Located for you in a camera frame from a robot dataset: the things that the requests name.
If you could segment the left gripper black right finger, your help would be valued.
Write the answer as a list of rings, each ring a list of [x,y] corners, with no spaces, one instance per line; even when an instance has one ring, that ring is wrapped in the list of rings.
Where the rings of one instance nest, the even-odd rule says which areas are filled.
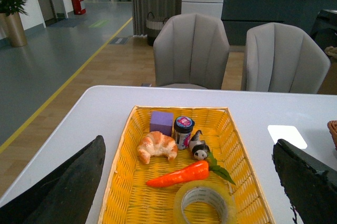
[[[336,170],[284,139],[274,145],[272,160],[303,223],[336,223]]]

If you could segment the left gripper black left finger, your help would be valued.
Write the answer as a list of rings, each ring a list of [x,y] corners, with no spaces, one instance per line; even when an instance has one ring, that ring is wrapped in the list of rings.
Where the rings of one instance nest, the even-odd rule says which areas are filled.
[[[1,223],[86,223],[105,161],[104,138],[89,144],[7,204]]]

